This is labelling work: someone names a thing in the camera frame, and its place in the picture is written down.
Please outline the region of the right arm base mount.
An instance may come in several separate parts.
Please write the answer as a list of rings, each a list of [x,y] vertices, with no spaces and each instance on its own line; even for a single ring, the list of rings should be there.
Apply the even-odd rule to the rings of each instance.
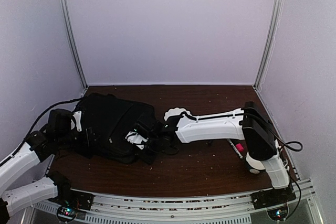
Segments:
[[[289,217],[288,202],[295,199],[296,194],[290,188],[260,190],[251,194],[254,209],[266,209],[268,217],[275,222]]]

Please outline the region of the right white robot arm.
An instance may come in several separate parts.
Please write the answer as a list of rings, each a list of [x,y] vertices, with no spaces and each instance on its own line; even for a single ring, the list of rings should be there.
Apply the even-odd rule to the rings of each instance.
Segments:
[[[150,130],[150,140],[178,139],[183,144],[205,140],[238,140],[247,146],[246,161],[254,170],[264,170],[273,189],[272,203],[279,204],[289,196],[290,175],[281,156],[283,148],[300,152],[303,144],[285,142],[273,125],[259,112],[254,102],[241,109],[207,115],[193,115],[185,108],[166,111],[164,123]]]

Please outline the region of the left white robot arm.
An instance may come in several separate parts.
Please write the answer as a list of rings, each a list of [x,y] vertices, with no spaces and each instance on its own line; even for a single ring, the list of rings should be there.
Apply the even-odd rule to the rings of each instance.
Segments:
[[[86,200],[91,200],[92,196],[81,195],[71,189],[70,180],[57,171],[31,184],[8,189],[21,175],[57,154],[58,149],[56,139],[48,138],[41,131],[34,131],[1,161],[1,223],[7,223],[16,213],[44,200],[52,200],[61,207],[71,209],[65,215],[72,218],[76,216],[73,209],[90,208],[90,202]]]

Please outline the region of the black student backpack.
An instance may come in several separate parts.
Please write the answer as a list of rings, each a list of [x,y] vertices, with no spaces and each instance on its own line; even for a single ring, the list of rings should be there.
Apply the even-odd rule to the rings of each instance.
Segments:
[[[92,93],[79,101],[74,109],[81,111],[81,126],[86,146],[74,150],[86,157],[103,158],[131,164],[140,159],[152,164],[157,155],[149,155],[125,140],[130,131],[148,140],[163,136],[163,124],[155,117],[153,106],[125,99],[112,94]]]

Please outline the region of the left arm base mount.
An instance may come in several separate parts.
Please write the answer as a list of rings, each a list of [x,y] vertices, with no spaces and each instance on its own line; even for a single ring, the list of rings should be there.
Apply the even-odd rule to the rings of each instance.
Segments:
[[[48,201],[58,205],[56,217],[61,222],[69,223],[77,217],[84,217],[85,213],[91,209],[93,199],[93,194],[71,190],[69,199],[56,197],[48,199]]]

